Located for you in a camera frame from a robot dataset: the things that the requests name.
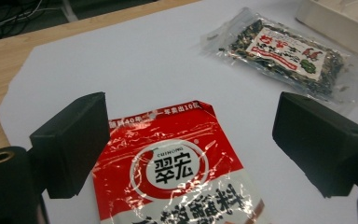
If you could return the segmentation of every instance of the red snack bag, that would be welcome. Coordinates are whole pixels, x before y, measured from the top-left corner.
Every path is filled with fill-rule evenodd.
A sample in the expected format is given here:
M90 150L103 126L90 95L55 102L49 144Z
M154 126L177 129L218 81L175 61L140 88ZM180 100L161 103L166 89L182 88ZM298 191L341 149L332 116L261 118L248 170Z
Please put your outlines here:
M110 127L93 169L101 223L269 223L210 105L174 105Z

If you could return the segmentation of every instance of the white circular logo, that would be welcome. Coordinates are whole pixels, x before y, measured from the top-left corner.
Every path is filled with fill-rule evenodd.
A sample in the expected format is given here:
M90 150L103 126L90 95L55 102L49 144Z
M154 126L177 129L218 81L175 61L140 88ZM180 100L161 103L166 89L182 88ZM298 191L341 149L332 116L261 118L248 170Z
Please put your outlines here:
M205 182L208 161L195 144L172 139L157 142L132 160L132 187L142 196L169 199L180 196Z

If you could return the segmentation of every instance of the seaweed snack package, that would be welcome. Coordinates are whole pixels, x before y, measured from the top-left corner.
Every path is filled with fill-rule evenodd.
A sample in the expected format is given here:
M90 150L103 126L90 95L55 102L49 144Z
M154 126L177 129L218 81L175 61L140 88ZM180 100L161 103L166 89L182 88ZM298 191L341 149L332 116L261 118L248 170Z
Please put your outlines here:
M101 223L269 223L210 105L174 105L110 127L93 169Z
M207 51L241 61L262 74L286 82L313 98L350 101L349 55L330 49L299 32L245 8L231 21L202 38Z

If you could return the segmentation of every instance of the white paper sheet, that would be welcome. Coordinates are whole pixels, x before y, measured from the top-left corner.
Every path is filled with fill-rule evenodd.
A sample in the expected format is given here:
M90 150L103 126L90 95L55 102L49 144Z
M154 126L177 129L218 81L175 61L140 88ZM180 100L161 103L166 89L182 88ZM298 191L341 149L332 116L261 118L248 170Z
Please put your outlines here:
M357 223L358 189L324 199L275 144L272 125L288 86L253 68L205 57L200 37L250 7L275 21L295 21L299 0L204 0L33 50L10 83L0 120L13 146L76 98L106 92L110 119L201 100L213 105L232 146L259 187L272 223ZM358 108L351 119L358 122ZM44 195L51 223L99 223L92 180L70 200Z

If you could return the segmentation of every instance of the red label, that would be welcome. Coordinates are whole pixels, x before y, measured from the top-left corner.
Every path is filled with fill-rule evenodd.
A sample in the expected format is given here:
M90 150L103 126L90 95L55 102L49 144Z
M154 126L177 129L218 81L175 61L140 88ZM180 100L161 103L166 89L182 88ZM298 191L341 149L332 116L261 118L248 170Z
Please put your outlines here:
M111 140L93 169L101 220L182 197L243 169L205 103L165 107L110 124Z

